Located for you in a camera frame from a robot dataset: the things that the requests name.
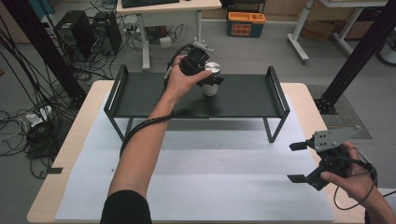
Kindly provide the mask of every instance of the gray floor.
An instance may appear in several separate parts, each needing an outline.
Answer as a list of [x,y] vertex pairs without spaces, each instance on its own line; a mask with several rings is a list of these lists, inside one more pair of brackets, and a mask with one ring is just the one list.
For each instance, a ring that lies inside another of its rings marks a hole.
[[[70,7],[75,7],[75,5],[60,5],[55,9],[57,12],[62,12]],[[87,13],[94,13],[94,11],[90,9]],[[184,34],[186,36],[181,43],[174,44],[170,49],[151,47],[151,72],[164,72],[166,64],[176,50],[193,41],[196,28],[194,25],[189,25],[186,29],[186,26],[182,32],[182,36]],[[300,43],[310,57],[310,61],[302,65],[286,38],[286,34],[293,32],[294,26],[295,24],[292,23],[267,22],[260,38],[239,38],[226,35],[225,21],[204,21],[203,39],[210,48],[215,49],[215,52],[210,54],[210,61],[219,63],[223,74],[262,74],[268,66],[272,65],[281,82],[329,85],[347,56],[332,41],[318,42],[301,39]],[[45,73],[42,60],[37,57],[31,45],[18,45],[18,48],[40,71]],[[5,53],[3,47],[0,47],[0,50]],[[114,61],[112,73],[117,72],[121,63],[126,63],[130,71],[141,71],[140,55],[141,51],[138,49],[125,48]],[[10,61],[19,76],[27,83],[15,61],[11,59]],[[14,116],[18,110],[32,107],[3,59],[0,60],[0,67],[6,72],[0,76],[0,109]],[[108,68],[104,69],[109,76]],[[370,140],[361,139],[353,140],[353,142],[377,168],[379,187],[394,189],[396,179],[394,168],[391,167],[393,159],[396,158],[395,71],[395,67],[384,65],[373,57],[345,92],[346,98],[373,137]],[[0,131],[0,138],[14,134],[18,129],[18,125],[10,124]],[[8,140],[11,144],[18,144],[17,138],[19,137],[8,138]],[[1,143],[0,153],[6,150],[7,145]],[[0,157],[0,222],[2,223],[27,223],[26,214],[43,183],[42,180],[31,175],[29,165],[30,161],[23,153]],[[36,163],[34,167],[38,171],[42,169]]]

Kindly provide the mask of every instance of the white cup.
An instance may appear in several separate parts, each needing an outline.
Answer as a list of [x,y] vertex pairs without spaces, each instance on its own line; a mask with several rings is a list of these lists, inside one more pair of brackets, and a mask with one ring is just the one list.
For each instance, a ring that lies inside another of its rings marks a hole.
[[219,88],[218,84],[213,84],[213,86],[206,85],[206,84],[202,85],[203,93],[204,93],[204,95],[207,95],[207,96],[216,95],[216,93],[218,93],[218,88]]

